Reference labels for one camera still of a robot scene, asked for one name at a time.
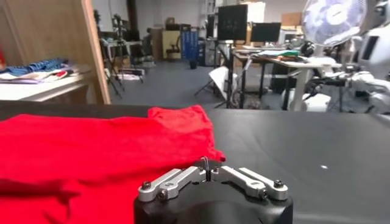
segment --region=desk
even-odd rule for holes
[[[241,92],[239,95],[239,108],[243,109],[244,102],[245,102],[245,87],[246,87],[246,71],[244,70],[244,67],[248,62],[249,56],[240,53],[235,53],[234,56],[243,64],[243,77],[241,79]],[[270,63],[270,61],[268,57],[254,57],[252,59],[252,62],[261,65],[261,78],[260,78],[260,89],[259,89],[259,99],[261,99],[263,97],[263,85],[264,85],[266,64]]]
[[[93,76],[90,73],[75,73],[64,79],[41,84],[0,84],[0,100],[42,102],[87,85],[94,91],[92,81]]]
[[[26,113],[146,117],[148,109],[0,102],[0,120]],[[384,117],[254,110],[211,110],[208,116],[228,166],[288,185],[294,224],[390,223],[390,122]]]
[[[142,41],[127,41],[124,43],[124,45],[127,48],[127,53],[129,54],[129,56],[131,56],[132,54],[131,46],[139,45],[139,44],[142,44]],[[109,43],[106,44],[105,47],[107,48],[108,58],[110,59],[110,61],[112,61],[111,47],[118,47],[118,43],[117,42]]]
[[[243,55],[240,53],[235,53],[235,57],[243,64],[243,67],[245,67],[245,64],[247,63],[249,56]],[[262,98],[263,95],[263,85],[264,85],[264,76],[265,76],[265,66],[268,63],[276,63],[279,65],[286,66],[287,68],[296,68],[297,70],[290,72],[287,75],[287,81],[286,81],[286,94],[285,99],[283,103],[283,110],[288,110],[288,99],[289,99],[289,80],[292,78],[292,76],[298,75],[297,79],[297,86],[295,90],[294,100],[292,102],[292,110],[293,111],[300,111],[302,107],[303,102],[303,95],[305,94],[305,84],[307,82],[307,79],[309,77],[310,71],[312,69],[319,69],[324,68],[325,66],[319,63],[302,63],[302,62],[293,62],[293,61],[281,61],[274,58],[269,58],[265,56],[260,57],[253,57],[252,58],[253,63],[259,63],[261,65],[261,80],[260,80],[260,89],[259,89],[259,98]],[[333,64],[329,65],[331,68],[341,68],[341,64]],[[244,101],[245,101],[245,86],[246,86],[246,71],[243,71],[243,77],[241,82],[241,94],[240,94],[240,105],[239,108],[244,108]]]
[[[297,70],[290,72],[287,75],[287,81],[286,81],[286,94],[283,102],[283,110],[289,110],[288,108],[288,99],[289,99],[289,93],[290,93],[290,87],[289,87],[289,80],[292,76],[298,75],[297,78],[297,86],[295,88],[295,94],[294,99],[292,100],[292,107],[290,110],[292,111],[300,111],[302,108],[302,102],[303,102],[303,95],[305,94],[305,84],[309,79],[310,71],[312,69],[320,69],[324,67],[331,67],[331,68],[341,68],[341,64],[332,64],[332,65],[326,65],[319,63],[302,63],[302,62],[293,62],[293,61],[281,61],[274,58],[268,59],[272,63],[280,64],[283,66],[286,66],[287,68],[296,68]]]

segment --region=white electric fan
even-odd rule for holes
[[[323,75],[332,75],[331,67],[336,63],[330,57],[324,57],[324,47],[342,44],[360,33],[360,27],[367,13],[365,0],[308,0],[302,17],[302,31],[307,41],[315,45],[314,54],[309,62],[324,65]],[[318,94],[304,102],[307,111],[325,112],[330,97]]]

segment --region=cable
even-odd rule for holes
[[[110,18],[112,20],[112,7],[111,7],[111,0],[108,0],[108,8],[110,9]]]

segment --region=screw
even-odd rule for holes
[[[281,180],[275,180],[274,181],[274,187],[281,188],[283,186],[284,186],[284,184],[283,184],[283,182]]]
[[[160,193],[157,194],[157,199],[160,201],[165,201],[168,199],[168,191],[161,190]]]
[[[142,183],[141,189],[142,190],[148,190],[152,187],[152,183],[150,181],[145,181]]]
[[[259,196],[259,198],[262,199],[262,200],[267,199],[267,198],[268,198],[267,190],[266,190],[266,189],[261,190],[261,191],[258,193],[258,196]]]

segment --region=white wall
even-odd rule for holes
[[[263,0],[266,3],[265,22],[279,23],[284,13],[302,12],[307,0]]]
[[[123,20],[129,20],[127,12],[127,0],[92,0],[93,8],[99,11],[101,16],[101,29],[112,32],[111,18],[118,14]]]
[[[199,26],[200,14],[203,6],[202,3],[204,1],[205,0],[136,0],[140,36],[144,37],[146,35],[146,29],[148,27],[164,24],[167,17],[174,17],[176,23]],[[262,1],[266,3],[264,22],[271,23],[281,22],[284,13],[302,12],[307,0]]]
[[[162,25],[168,17],[174,17],[176,23],[198,26],[201,2],[204,0],[136,0],[141,38],[148,27]]]

